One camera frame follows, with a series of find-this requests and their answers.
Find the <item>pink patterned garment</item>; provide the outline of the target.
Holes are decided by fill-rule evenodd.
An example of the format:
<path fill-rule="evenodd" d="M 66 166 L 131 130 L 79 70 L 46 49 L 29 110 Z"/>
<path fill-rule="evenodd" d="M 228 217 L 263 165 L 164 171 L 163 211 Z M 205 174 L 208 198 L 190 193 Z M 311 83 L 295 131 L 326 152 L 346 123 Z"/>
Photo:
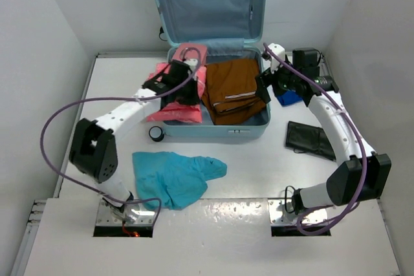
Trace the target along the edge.
<path fill-rule="evenodd" d="M 178 121 L 184 123 L 201 123 L 201 97 L 206 86 L 206 67 L 201 67 L 196 75 L 194 82 L 197 82 L 197 99 L 195 105 L 183 105 L 178 101 L 168 103 L 160 111 L 155 112 L 146 118 L 147 122 L 166 122 Z"/>

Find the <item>dark blue cloth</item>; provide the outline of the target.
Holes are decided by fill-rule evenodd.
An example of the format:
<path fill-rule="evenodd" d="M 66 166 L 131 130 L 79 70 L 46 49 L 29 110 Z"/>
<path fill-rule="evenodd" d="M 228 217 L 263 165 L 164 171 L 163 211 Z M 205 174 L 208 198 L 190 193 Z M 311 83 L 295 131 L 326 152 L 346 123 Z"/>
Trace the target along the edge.
<path fill-rule="evenodd" d="M 303 99 L 293 91 L 287 91 L 283 95 L 278 96 L 277 99 L 282 107 L 287 107 L 303 101 Z"/>

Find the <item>brown trousers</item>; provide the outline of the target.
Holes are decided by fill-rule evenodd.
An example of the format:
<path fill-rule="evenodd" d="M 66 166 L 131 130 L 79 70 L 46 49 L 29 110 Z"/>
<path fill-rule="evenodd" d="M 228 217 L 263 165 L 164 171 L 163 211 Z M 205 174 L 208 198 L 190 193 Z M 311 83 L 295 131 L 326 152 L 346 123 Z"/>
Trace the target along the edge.
<path fill-rule="evenodd" d="M 238 125 L 261 112 L 266 104 L 256 96 L 255 59 L 233 59 L 206 67 L 202 102 L 214 125 Z"/>

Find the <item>pink cosmetic case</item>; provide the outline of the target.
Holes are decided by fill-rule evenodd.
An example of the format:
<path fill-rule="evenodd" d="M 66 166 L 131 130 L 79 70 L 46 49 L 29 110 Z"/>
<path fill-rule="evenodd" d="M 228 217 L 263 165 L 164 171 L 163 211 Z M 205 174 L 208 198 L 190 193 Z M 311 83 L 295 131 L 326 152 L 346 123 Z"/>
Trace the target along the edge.
<path fill-rule="evenodd" d="M 172 54 L 172 59 L 184 61 L 198 59 L 201 65 L 206 63 L 208 48 L 198 43 L 181 43 Z"/>

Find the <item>black pouch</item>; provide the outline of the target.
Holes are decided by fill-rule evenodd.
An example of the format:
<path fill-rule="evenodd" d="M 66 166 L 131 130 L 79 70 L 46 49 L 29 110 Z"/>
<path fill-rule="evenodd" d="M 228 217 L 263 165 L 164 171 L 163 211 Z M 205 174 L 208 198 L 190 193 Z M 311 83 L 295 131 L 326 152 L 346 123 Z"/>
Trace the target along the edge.
<path fill-rule="evenodd" d="M 289 121 L 285 147 L 296 153 L 313 154 L 327 160 L 336 160 L 331 143 L 321 127 Z"/>

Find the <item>light blue shirt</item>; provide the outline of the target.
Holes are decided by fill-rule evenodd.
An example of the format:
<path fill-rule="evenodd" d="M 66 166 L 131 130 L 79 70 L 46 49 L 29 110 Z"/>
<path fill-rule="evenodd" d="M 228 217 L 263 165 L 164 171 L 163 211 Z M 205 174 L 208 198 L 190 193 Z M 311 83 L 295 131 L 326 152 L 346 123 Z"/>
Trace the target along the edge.
<path fill-rule="evenodd" d="M 182 156 L 173 152 L 135 152 L 132 154 L 136 193 L 146 209 L 159 206 L 181 210 L 195 203 L 208 189 L 208 182 L 227 174 L 227 165 L 205 156 Z"/>

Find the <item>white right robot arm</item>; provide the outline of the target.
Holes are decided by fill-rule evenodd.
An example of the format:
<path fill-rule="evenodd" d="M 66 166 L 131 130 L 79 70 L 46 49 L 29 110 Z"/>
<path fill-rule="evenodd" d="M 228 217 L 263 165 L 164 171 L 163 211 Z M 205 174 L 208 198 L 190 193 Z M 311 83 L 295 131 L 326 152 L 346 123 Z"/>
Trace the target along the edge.
<path fill-rule="evenodd" d="M 265 45 L 263 55 L 272 64 L 256 76 L 257 96 L 268 103 L 268 88 L 272 87 L 275 96 L 292 91 L 301 97 L 319 121 L 338 165 L 326 182 L 296 189 L 291 211 L 300 215 L 317 207 L 353 206 L 379 199 L 391 170 L 391 159 L 387 154 L 378 154 L 362 137 L 333 78 L 306 77 L 289 63 L 285 49 L 275 43 Z"/>

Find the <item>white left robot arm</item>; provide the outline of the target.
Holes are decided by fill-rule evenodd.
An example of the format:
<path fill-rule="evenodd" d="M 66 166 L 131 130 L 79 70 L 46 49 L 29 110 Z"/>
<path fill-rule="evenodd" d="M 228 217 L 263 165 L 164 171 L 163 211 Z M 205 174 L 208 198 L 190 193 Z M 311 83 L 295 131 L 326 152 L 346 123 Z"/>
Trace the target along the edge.
<path fill-rule="evenodd" d="M 196 58 L 174 59 L 117 108 L 94 120 L 83 118 L 76 124 L 69 160 L 94 180 L 113 210 L 124 212 L 127 203 L 134 199 L 117 172 L 117 141 L 170 103 L 198 104 L 195 73 L 200 67 L 201 62 Z"/>

